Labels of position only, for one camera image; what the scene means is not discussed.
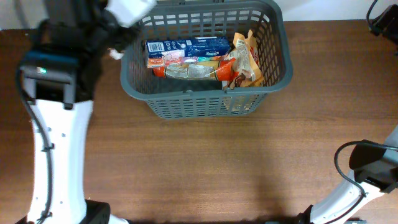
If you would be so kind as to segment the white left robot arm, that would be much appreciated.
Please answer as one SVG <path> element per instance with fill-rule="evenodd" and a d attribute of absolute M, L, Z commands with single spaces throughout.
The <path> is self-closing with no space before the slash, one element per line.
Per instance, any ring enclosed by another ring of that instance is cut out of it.
<path fill-rule="evenodd" d="M 85 141 L 101 59 L 124 50 L 155 1 L 46 1 L 48 17 L 16 70 L 34 134 L 34 191 L 22 223 L 112 223 L 106 202 L 87 200 Z"/>

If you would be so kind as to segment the beige coffee pouch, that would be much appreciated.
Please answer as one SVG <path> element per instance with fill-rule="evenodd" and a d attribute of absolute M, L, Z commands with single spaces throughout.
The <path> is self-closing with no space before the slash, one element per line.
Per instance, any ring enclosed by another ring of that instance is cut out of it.
<path fill-rule="evenodd" d="M 228 60 L 236 59 L 232 66 L 234 75 L 232 80 L 222 81 L 223 89 L 262 86 L 264 76 L 259 68 L 258 44 L 254 32 L 250 29 L 247 37 L 236 32 L 233 45 Z"/>

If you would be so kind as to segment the beige brown snack pouch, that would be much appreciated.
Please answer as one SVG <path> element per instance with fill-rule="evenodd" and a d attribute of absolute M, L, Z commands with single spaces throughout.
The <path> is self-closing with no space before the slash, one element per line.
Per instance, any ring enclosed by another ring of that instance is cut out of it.
<path fill-rule="evenodd" d="M 118 52 L 116 49 L 109 48 L 109 56 L 115 60 L 121 60 L 124 56 L 124 52 Z"/>

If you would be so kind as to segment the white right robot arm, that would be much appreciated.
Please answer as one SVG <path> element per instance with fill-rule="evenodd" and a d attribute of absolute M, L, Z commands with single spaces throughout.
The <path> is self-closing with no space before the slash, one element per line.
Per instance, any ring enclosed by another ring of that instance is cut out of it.
<path fill-rule="evenodd" d="M 353 147 L 348 174 L 338 163 L 339 155 Z M 383 144 L 366 139 L 350 141 L 335 152 L 334 165 L 343 178 L 326 198 L 299 213 L 294 223 L 347 223 L 370 201 L 391 193 L 397 188 L 397 128 Z"/>

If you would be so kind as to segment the orange spaghetti pack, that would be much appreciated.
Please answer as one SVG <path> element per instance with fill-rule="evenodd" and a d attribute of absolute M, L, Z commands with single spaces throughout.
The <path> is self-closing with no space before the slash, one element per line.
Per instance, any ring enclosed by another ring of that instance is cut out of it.
<path fill-rule="evenodd" d="M 197 63 L 171 64 L 153 68 L 155 76 L 179 80 L 230 81 L 234 77 L 233 64 L 236 59 L 215 60 Z"/>

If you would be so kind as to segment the blue tissue pack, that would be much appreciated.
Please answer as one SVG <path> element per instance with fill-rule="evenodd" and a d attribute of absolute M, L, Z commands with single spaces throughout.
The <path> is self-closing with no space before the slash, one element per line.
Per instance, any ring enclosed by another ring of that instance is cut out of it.
<path fill-rule="evenodd" d="M 164 67 L 183 59 L 218 59 L 231 47 L 226 37 L 195 37 L 177 40 L 147 40 L 147 67 Z"/>

